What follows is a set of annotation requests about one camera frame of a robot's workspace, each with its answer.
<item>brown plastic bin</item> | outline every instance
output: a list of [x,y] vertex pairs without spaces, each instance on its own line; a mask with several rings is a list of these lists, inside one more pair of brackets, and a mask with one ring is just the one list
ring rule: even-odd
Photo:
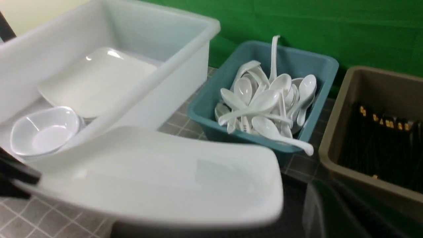
[[423,194],[375,179],[337,164],[352,104],[361,101],[408,119],[423,120],[423,78],[365,66],[350,68],[342,82],[319,148],[330,175],[353,181],[388,206],[423,221]]

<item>white plastic bin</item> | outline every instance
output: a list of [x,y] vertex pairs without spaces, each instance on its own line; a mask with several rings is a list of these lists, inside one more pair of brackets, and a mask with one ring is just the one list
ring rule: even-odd
[[156,130],[206,80],[217,20],[137,0],[91,0],[0,45],[0,145],[17,117],[46,107],[37,84],[101,47],[158,66],[112,110],[93,120],[67,147],[114,126]]

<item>white wall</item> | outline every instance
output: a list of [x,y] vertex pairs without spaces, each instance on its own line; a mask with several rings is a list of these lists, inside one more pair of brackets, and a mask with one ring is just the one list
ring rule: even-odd
[[0,11],[17,36],[89,0],[0,0]]

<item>white spoon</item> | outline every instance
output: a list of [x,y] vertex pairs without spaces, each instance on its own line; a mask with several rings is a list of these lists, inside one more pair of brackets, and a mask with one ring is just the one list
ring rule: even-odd
[[234,111],[219,118],[219,125],[224,125],[231,118],[245,115],[257,115],[259,113],[270,111],[277,104],[279,93],[275,90],[266,90],[257,96],[256,100],[250,103],[247,108]]
[[316,89],[317,89],[317,80],[314,75],[307,75],[301,82],[301,84],[308,84],[308,88],[311,90],[313,89],[312,97],[310,100],[306,100],[306,102],[299,108],[298,116],[297,116],[297,124],[299,126],[303,126],[305,123],[305,115],[307,113],[307,109],[311,106],[311,104],[314,101]]
[[229,108],[227,108],[223,103],[218,103],[216,107],[214,108],[214,117],[216,118],[216,121],[219,120],[219,117],[230,113]]
[[247,70],[251,75],[257,75],[261,83],[264,83],[267,87],[270,87],[269,79],[266,74],[263,72],[260,66]]
[[307,113],[307,109],[313,104],[314,98],[315,96],[305,107],[300,108],[300,110],[298,111],[297,125],[302,127],[305,124],[305,115]]
[[260,83],[258,85],[258,88],[257,88],[257,90],[256,90],[253,98],[251,99],[251,102],[250,103],[253,103],[254,100],[257,98],[257,96],[260,95],[262,92],[264,92],[266,89],[267,89],[267,85],[264,84],[264,83]]
[[[222,96],[222,99],[225,102],[225,104],[228,105],[232,109],[232,111],[236,111],[246,107],[244,102],[230,90],[220,89],[220,95]],[[232,134],[236,130],[237,124],[238,124],[238,120],[236,118],[228,121],[228,125],[226,128],[228,134]]]
[[280,36],[274,36],[272,39],[272,56],[270,61],[269,83],[272,83],[277,76],[276,57],[277,57],[277,41]]
[[256,68],[256,67],[259,67],[260,64],[261,64],[260,62],[258,62],[256,60],[252,60],[250,62],[247,62],[247,63],[241,65],[239,67],[239,69],[238,69],[238,72],[236,73],[235,81],[238,80],[238,79],[240,79],[242,77],[242,75],[245,72],[247,72],[248,70],[253,69],[253,68]]
[[313,99],[316,92],[317,81],[314,75],[307,75],[302,81],[298,89],[299,101],[295,104],[288,113],[288,118],[294,121],[293,115],[297,113],[304,105],[308,104]]
[[248,70],[254,69],[254,68],[260,68],[261,69],[260,64],[261,64],[260,62],[258,62],[256,60],[252,60],[250,62],[247,62],[247,63],[241,65],[239,67],[239,69],[238,69],[238,72],[235,75],[235,78],[234,78],[233,83],[232,83],[232,86],[231,86],[231,90],[233,90],[233,87],[235,85],[235,82],[238,79],[240,79],[243,76],[243,74],[245,74]]
[[296,139],[281,136],[276,125],[269,119],[262,116],[255,116],[252,119],[253,128],[262,136],[274,141],[280,141],[301,148],[308,156],[312,156],[314,148],[311,144]]
[[[281,98],[282,98],[282,111],[281,111],[281,117],[285,117],[286,118],[286,107],[285,107],[285,100],[284,100],[284,94],[283,94],[283,90],[280,93],[281,94]],[[292,138],[292,132],[291,129],[289,128],[289,126],[287,125],[280,125],[280,134],[282,136],[288,137],[288,138]]]
[[241,99],[245,105],[248,105],[253,95],[253,86],[250,80],[245,77],[238,79],[233,86],[233,93]]
[[250,73],[246,73],[246,74],[244,74],[242,77],[244,77],[244,78],[247,78],[247,79],[249,79],[250,80],[250,83],[251,83],[251,87],[252,87],[252,89],[253,89],[253,91],[252,91],[252,95],[254,95],[255,94],[255,92],[257,91],[257,88],[258,88],[258,82],[257,82],[257,80],[254,78],[254,76],[252,76]]
[[[245,104],[250,103],[253,94],[253,87],[249,79],[242,77],[235,82],[233,86],[235,96],[239,97]],[[246,116],[241,117],[241,129],[247,133],[251,133],[251,127]]]
[[247,107],[245,103],[230,90],[220,89],[220,95],[225,104],[232,110],[240,110]]

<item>green backdrop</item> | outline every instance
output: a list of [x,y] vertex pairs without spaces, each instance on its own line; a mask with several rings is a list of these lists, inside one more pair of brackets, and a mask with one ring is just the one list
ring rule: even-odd
[[354,65],[423,76],[423,0],[145,0],[216,18],[210,66],[242,42],[271,42],[336,58],[331,95]]

